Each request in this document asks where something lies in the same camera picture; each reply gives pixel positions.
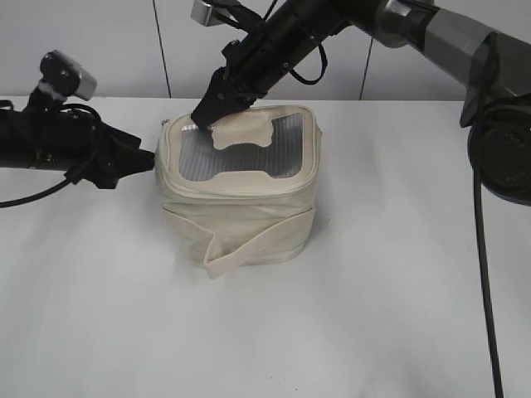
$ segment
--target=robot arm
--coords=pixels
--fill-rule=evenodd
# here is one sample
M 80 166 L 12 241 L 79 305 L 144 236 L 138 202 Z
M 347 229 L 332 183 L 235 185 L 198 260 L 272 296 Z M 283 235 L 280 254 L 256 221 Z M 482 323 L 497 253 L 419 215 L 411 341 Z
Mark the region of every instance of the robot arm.
M 529 44 L 431 0 L 286 0 L 267 21 L 237 0 L 196 0 L 192 16 L 205 26 L 225 22 L 249 32 L 223 50 L 227 64 L 192 114 L 200 128 L 248 109 L 327 37 L 356 26 L 384 46 L 415 47 L 467 87 L 461 126 L 488 110 L 480 140 L 483 183 L 506 200 L 531 205 Z
M 96 80 L 86 70 L 52 51 L 41 73 L 23 111 L 0 101 L 0 167 L 64 171 L 68 182 L 85 179 L 101 189 L 153 169 L 154 155 L 139 148 L 139 138 L 103 123 L 85 104 L 65 104 L 72 95 L 94 95 Z

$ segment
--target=zipper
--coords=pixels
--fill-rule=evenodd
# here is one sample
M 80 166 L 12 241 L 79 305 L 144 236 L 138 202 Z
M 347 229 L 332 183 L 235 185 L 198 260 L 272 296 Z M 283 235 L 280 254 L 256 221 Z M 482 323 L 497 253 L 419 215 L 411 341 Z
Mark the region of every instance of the zipper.
M 169 179 L 167 178 L 167 173 L 164 172 L 166 170 L 166 167 L 164 165 L 164 162 L 162 160 L 162 157 L 159 157 L 158 160 L 160 161 L 161 166 L 161 177 L 164 180 L 165 185 L 176 195 L 181 196 L 186 199 L 193 199 L 193 200 L 211 200 L 215 199 L 217 201 L 249 201 L 249 200 L 264 200 L 264 199 L 277 199 L 282 197 L 290 197 L 295 193 L 302 192 L 303 190 L 311 187 L 313 184 L 315 184 L 317 176 L 319 174 L 318 168 L 315 166 L 320 162 L 320 141 L 321 141 L 321 130 L 319 129 L 319 126 L 315 125 L 316 132 L 314 134 L 314 159 L 313 159 L 313 165 L 314 168 L 309 175 L 309 178 L 306 178 L 305 181 L 300 182 L 298 184 L 294 184 L 291 187 L 282 187 L 275 189 L 268 190 L 268 193 L 266 195 L 260 194 L 259 191 L 253 190 L 253 191 L 246 191 L 246 190 L 240 190 L 235 192 L 234 194 L 229 193 L 222 193 L 222 192 L 205 192 L 205 191 L 198 191 L 191 187 L 185 187 L 185 186 L 176 186 L 173 184 Z

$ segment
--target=cream fabric bag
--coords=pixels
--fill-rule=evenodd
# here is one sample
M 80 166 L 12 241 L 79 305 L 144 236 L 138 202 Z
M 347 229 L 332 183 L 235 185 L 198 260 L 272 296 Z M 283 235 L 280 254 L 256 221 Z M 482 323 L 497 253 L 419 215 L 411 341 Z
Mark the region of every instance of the cream fabric bag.
M 165 124 L 157 180 L 169 226 L 215 279 L 242 265 L 290 260 L 314 219 L 321 132 L 310 109 L 251 109 L 212 135 L 190 115 Z

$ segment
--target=bag handle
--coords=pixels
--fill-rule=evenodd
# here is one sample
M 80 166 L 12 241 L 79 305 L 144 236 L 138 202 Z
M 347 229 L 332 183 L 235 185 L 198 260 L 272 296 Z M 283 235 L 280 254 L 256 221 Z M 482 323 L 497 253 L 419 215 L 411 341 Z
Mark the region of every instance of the bag handle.
M 222 248 L 214 232 L 171 211 L 165 210 L 165 214 L 168 223 L 179 231 L 180 235 L 193 240 L 209 240 L 202 267 L 207 270 L 211 279 L 216 279 L 240 268 L 255 255 L 282 242 L 297 231 L 309 229 L 314 221 L 315 209 L 274 224 L 228 255 L 222 255 Z

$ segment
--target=white table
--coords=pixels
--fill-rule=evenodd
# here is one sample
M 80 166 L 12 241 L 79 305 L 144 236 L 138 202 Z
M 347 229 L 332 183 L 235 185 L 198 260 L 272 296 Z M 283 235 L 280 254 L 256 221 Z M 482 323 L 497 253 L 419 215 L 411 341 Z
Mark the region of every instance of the white table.
M 150 150 L 196 103 L 91 101 Z M 302 104 L 324 167 L 288 264 L 208 279 L 151 172 L 0 211 L 0 396 L 493 396 L 460 104 Z M 60 180 L 2 170 L 0 200 Z M 506 394 L 529 396 L 531 211 L 487 194 L 485 212 Z

